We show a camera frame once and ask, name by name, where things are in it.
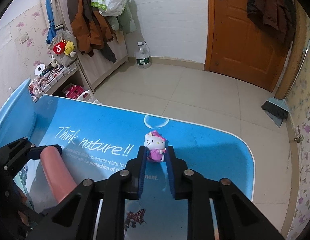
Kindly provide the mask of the pink cylindrical roll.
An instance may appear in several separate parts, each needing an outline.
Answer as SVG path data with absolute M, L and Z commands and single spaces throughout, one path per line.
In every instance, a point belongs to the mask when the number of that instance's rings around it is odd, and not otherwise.
M 51 192 L 57 203 L 60 203 L 77 184 L 59 154 L 45 156 L 40 161 Z

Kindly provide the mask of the Hello Kitty figurine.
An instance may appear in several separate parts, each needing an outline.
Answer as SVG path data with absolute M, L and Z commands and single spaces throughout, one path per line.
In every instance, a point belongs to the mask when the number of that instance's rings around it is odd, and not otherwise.
M 166 154 L 166 139 L 157 131 L 151 131 L 144 136 L 144 146 L 148 149 L 147 159 L 154 163 L 162 163 Z

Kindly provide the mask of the light blue plastic basin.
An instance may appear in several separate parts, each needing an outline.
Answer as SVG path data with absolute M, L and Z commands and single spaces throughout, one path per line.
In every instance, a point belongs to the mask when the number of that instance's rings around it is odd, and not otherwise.
M 17 139 L 31 137 L 37 114 L 28 90 L 30 81 L 21 83 L 0 109 L 0 148 Z

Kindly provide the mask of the tiled low shelf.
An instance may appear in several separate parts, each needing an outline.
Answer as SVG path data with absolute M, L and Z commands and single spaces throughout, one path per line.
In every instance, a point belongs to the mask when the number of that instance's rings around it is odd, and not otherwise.
M 78 71 L 77 62 L 74 62 L 68 67 L 59 67 L 50 70 L 43 76 L 35 77 L 28 85 L 28 90 L 33 101 L 37 101 L 45 94 L 52 95 Z

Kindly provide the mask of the white tape roll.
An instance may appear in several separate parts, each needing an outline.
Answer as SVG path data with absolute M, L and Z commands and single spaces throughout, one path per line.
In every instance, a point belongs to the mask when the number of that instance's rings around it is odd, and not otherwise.
M 41 63 L 39 65 L 36 66 L 35 70 L 34 70 L 34 74 L 36 76 L 40 76 L 41 74 L 43 74 L 44 70 L 46 69 L 45 64 Z

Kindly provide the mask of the wooden wardrobe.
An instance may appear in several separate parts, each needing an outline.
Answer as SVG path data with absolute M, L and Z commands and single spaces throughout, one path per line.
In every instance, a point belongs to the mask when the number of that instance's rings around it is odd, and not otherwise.
M 90 0 L 41 0 L 48 27 L 47 47 L 71 41 L 71 52 L 55 54 L 64 66 L 75 63 L 91 89 L 128 60 L 124 38 L 118 38 L 109 22 Z

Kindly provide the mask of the red TikTok plush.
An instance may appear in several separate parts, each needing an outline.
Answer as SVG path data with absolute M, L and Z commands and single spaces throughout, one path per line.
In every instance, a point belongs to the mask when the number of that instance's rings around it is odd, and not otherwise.
M 66 47 L 66 42 L 60 41 L 53 46 L 53 52 L 56 55 L 60 55 L 60 54 L 64 53 L 65 47 Z

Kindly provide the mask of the yellow plush toy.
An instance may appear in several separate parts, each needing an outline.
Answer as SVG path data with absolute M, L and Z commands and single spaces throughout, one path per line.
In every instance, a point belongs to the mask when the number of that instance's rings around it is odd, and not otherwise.
M 75 45 L 73 42 L 71 41 L 67 41 L 65 48 L 64 48 L 64 54 L 66 56 L 70 56 L 70 57 L 75 57 L 76 56 L 76 50 L 75 50 Z

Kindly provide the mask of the teal broom with dustpan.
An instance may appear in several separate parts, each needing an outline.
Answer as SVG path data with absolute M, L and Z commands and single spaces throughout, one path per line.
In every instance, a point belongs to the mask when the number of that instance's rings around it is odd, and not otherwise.
M 299 63 L 299 68 L 297 74 L 288 90 L 288 94 L 293 88 L 295 81 L 304 65 L 308 52 L 310 51 L 310 38 L 307 41 L 307 46 L 303 49 L 303 54 Z M 261 109 L 270 117 L 270 119 L 276 124 L 278 128 L 281 127 L 283 121 L 286 121 L 290 113 L 289 107 L 287 105 L 286 99 L 276 99 L 275 97 L 270 97 L 261 106 Z

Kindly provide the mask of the brown orange hanging coat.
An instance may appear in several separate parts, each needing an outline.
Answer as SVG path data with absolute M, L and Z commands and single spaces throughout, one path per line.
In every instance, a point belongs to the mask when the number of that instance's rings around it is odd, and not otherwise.
M 98 9 L 91 6 L 90 0 L 67 0 L 67 9 L 81 54 L 92 57 L 94 50 L 99 50 L 108 61 L 115 63 L 115 54 L 108 45 L 114 39 L 114 31 Z

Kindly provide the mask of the large clear water bottle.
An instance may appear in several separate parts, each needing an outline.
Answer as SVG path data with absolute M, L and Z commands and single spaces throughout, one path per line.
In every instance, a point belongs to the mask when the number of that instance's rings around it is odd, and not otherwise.
M 151 66 L 150 49 L 146 44 L 146 41 L 139 41 L 137 43 L 135 59 L 139 68 L 145 69 Z

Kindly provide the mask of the pale green hanging garment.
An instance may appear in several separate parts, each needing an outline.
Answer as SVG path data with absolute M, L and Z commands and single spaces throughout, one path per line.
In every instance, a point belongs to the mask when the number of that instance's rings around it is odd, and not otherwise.
M 123 31 L 125 34 L 135 32 L 137 30 L 133 15 L 130 11 L 128 3 L 124 11 L 119 16 L 111 16 L 106 18 L 113 31 Z

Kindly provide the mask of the brown wooden door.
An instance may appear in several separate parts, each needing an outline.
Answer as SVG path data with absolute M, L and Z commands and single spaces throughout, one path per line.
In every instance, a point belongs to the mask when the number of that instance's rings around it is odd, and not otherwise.
M 247 16 L 248 0 L 208 0 L 205 70 L 272 92 L 288 49 Z

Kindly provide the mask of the dark brown hanging jacket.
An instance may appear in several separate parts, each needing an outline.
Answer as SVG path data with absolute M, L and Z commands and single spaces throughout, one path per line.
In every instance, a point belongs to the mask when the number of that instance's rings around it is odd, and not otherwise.
M 248 18 L 286 53 L 295 36 L 296 9 L 292 0 L 248 0 Z

